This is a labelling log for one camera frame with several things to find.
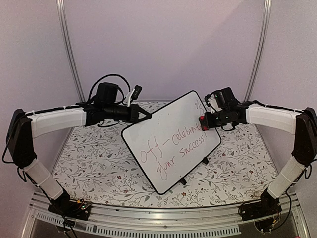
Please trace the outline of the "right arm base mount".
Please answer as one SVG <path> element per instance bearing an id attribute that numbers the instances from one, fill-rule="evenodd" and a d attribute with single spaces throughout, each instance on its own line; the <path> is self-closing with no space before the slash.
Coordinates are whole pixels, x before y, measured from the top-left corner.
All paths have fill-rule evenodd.
<path id="1" fill-rule="evenodd" d="M 267 190 L 260 195 L 258 202 L 245 202 L 239 206 L 238 213 L 243 221 L 258 219 L 282 211 L 278 198 L 273 198 Z"/>

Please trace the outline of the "white dry-erase whiteboard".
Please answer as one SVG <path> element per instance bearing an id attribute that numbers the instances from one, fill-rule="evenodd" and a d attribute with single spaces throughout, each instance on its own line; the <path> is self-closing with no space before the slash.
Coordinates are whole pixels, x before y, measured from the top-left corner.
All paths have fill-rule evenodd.
<path id="1" fill-rule="evenodd" d="M 151 119 L 121 132 L 157 194 L 165 194 L 184 180 L 221 144 L 216 129 L 201 129 L 199 117 L 206 111 L 198 93 L 192 90 L 153 112 Z"/>

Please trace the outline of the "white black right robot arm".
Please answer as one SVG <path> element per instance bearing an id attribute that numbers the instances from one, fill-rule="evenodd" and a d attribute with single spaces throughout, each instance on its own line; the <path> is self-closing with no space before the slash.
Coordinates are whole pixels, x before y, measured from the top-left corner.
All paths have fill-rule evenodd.
<path id="1" fill-rule="evenodd" d="M 230 87 L 204 97 L 209 108 L 200 118 L 202 130 L 250 124 L 288 135 L 293 140 L 290 157 L 273 182 L 261 194 L 256 212 L 267 216 L 279 198 L 317 160 L 317 115 L 313 108 L 292 109 L 264 104 L 257 100 L 239 101 Z"/>

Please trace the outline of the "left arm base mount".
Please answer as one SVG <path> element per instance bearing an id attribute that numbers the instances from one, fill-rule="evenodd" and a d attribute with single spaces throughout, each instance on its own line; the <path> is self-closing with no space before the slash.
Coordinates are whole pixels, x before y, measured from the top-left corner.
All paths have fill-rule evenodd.
<path id="1" fill-rule="evenodd" d="M 51 199 L 48 211 L 74 219 L 87 221 L 91 212 L 91 202 L 84 199 L 73 200 L 67 191 L 57 199 Z"/>

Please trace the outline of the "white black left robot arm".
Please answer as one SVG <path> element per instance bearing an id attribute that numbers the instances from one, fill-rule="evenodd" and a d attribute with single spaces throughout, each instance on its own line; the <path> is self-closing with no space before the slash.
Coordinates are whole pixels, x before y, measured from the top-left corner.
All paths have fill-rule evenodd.
<path id="1" fill-rule="evenodd" d="M 23 172 L 22 179 L 30 179 L 47 197 L 55 212 L 62 215 L 88 213 L 89 202 L 71 199 L 38 158 L 36 149 L 40 146 L 40 139 L 48 140 L 70 128 L 89 127 L 106 119 L 127 123 L 150 119 L 151 114 L 134 103 L 141 91 L 142 87 L 136 85 L 117 100 L 122 89 L 117 84 L 104 82 L 86 102 L 32 112 L 17 109 L 12 115 L 4 151 L 10 153 L 11 163 Z"/>

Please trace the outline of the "red black whiteboard eraser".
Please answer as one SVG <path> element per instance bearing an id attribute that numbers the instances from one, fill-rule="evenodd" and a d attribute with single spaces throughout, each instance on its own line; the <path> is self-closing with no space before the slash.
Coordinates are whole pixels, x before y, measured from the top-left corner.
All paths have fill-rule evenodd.
<path id="1" fill-rule="evenodd" d="M 205 116 L 200 116 L 199 117 L 199 122 L 200 122 L 202 131 L 209 130 L 209 127 L 208 127 L 208 124 L 207 124 Z"/>

